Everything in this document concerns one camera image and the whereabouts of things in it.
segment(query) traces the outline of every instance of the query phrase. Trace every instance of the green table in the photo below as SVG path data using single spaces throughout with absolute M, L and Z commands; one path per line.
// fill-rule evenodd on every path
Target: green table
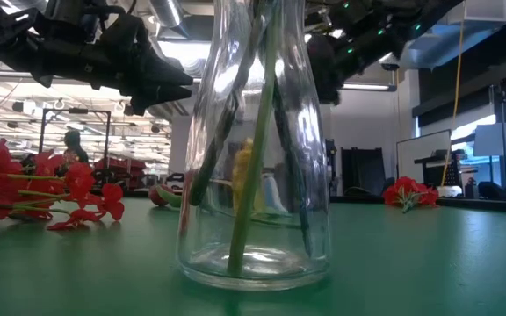
M 240 293 L 178 272 L 177 213 L 124 202 L 85 231 L 0 222 L 0 315 L 506 316 L 506 213 L 332 205 L 328 280 Z

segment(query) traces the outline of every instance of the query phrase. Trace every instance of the vase base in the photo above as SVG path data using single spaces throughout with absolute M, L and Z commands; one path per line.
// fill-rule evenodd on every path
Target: vase base
M 197 255 L 191 267 L 181 265 L 192 280 L 206 285 L 238 291 L 281 291 L 322 280 L 327 264 L 313 269 L 304 258 L 292 252 L 271 248 L 246 248 L 241 277 L 226 274 L 228 248 L 214 248 Z

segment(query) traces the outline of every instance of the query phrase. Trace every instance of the glass vase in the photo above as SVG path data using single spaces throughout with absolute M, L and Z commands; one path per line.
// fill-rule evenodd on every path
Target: glass vase
M 215 0 L 177 257 L 217 287 L 283 290 L 329 269 L 329 195 L 303 0 Z

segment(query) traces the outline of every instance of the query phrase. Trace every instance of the yellow cable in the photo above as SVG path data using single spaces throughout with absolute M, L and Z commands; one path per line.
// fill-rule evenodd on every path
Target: yellow cable
M 458 53 L 458 69 L 456 71 L 456 96 L 454 98 L 454 113 L 452 114 L 452 128 L 453 131 L 456 128 L 456 113 L 458 112 L 458 104 L 460 98 L 460 73 L 462 70 L 462 45 L 464 42 L 464 19 L 466 18 L 466 1 L 464 1 L 464 10 L 462 16 L 462 22 L 460 22 L 460 43 L 459 43 L 459 53 Z M 448 161 L 451 156 L 451 148 L 452 142 L 448 140 L 448 150 L 446 151 L 446 159 L 445 159 L 445 169 L 443 170 L 443 181 L 440 183 L 440 186 L 445 186 L 446 180 L 446 170 L 448 169 Z

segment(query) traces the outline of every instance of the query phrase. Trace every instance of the person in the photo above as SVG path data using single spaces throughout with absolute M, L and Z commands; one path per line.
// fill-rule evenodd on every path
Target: person
M 81 137 L 78 131 L 68 131 L 63 138 L 63 142 L 68 148 L 63 153 L 65 167 L 74 162 L 89 162 L 87 153 L 81 148 Z

